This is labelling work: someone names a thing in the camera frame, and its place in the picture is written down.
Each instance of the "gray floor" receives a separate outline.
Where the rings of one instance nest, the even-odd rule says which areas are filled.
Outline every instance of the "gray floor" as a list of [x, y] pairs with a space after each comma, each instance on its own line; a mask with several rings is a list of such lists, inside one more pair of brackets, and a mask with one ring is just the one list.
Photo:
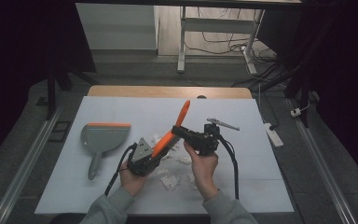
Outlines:
[[[106, 55], [95, 57], [99, 61], [99, 73], [91, 76], [103, 84], [194, 86], [194, 83], [197, 83], [208, 87], [229, 87], [234, 82], [249, 79], [241, 60], [237, 62], [235, 59], [230, 59], [230, 63], [224, 58], [190, 59], [186, 64], [186, 73], [178, 75], [174, 58], [138, 56], [126, 60], [126, 57], [117, 59], [120, 57], [115, 55], [109, 56], [108, 59]], [[104, 60], [112, 63], [101, 63]], [[260, 64], [257, 67], [262, 71], [266, 65]], [[58, 119], [60, 125], [74, 120], [82, 97], [90, 88], [88, 83], [78, 77], [71, 75], [71, 79], [74, 87], [69, 92], [64, 110]], [[266, 121], [279, 121], [277, 132], [285, 145], [274, 148], [274, 152], [296, 211], [255, 214], [255, 217], [260, 223], [341, 223], [296, 122], [289, 115], [290, 107], [282, 96], [282, 88], [278, 86], [260, 96], [261, 113]], [[38, 102], [40, 97], [46, 97], [46, 92], [46, 81], [31, 88], [29, 102], [23, 114], [0, 147], [0, 200], [44, 121], [46, 106]], [[310, 129], [358, 220], [358, 167], [320, 120], [315, 106], [316, 102], [312, 101], [309, 109]], [[49, 223], [51, 220], [51, 217], [34, 215], [34, 209], [60, 155], [63, 146], [63, 141], [60, 140], [63, 137], [64, 133], [60, 132], [53, 132], [49, 136], [50, 141], [46, 143], [7, 223]]]

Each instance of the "desk leg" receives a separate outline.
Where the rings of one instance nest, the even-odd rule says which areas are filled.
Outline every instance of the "desk leg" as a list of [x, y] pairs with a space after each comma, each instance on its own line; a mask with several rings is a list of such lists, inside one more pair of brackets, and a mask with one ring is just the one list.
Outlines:
[[252, 27], [251, 35], [249, 36], [248, 45], [245, 47], [244, 51], [242, 52], [243, 57], [245, 57], [246, 65], [248, 66], [249, 73], [251, 75], [257, 74], [257, 71], [255, 70], [255, 65], [252, 61], [251, 50], [252, 50], [252, 45], [255, 42], [255, 35], [257, 34], [258, 27], [260, 25], [261, 17], [263, 16], [263, 13], [264, 13], [264, 10], [258, 9], [256, 11], [255, 23]]
[[182, 7], [181, 13], [181, 31], [180, 31], [180, 46], [178, 55], [178, 73], [185, 72], [185, 28], [186, 28], [186, 7]]

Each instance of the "power plug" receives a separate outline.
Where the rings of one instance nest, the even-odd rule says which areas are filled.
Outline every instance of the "power plug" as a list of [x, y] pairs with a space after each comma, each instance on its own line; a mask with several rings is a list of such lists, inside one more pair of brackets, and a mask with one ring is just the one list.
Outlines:
[[297, 108], [297, 109], [291, 110], [290, 114], [292, 114], [292, 117], [294, 118], [294, 117], [299, 116], [301, 114], [301, 111], [299, 108]]

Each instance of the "power strip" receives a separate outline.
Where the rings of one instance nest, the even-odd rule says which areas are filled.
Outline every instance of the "power strip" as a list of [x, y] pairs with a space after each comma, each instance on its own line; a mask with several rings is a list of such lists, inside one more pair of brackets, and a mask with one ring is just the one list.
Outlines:
[[271, 126], [270, 123], [265, 123], [264, 124], [264, 127], [266, 128], [266, 132], [268, 134], [268, 138], [269, 138], [269, 140], [271, 140], [272, 145], [274, 145], [275, 147], [283, 146], [283, 141], [281, 140], [281, 138], [279, 137], [277, 132], [275, 132], [275, 130], [270, 130], [269, 129], [270, 126]]

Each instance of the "gray sleeve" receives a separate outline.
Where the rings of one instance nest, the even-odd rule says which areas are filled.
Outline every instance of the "gray sleeve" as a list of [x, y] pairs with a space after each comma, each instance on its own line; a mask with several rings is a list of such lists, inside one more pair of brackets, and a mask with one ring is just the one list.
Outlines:
[[134, 203], [134, 198], [122, 187], [112, 196], [102, 195], [89, 208], [81, 224], [121, 224], [126, 223], [126, 210]]
[[230, 200], [221, 190], [203, 207], [211, 217], [213, 224], [255, 224], [255, 218], [242, 206], [238, 200]]

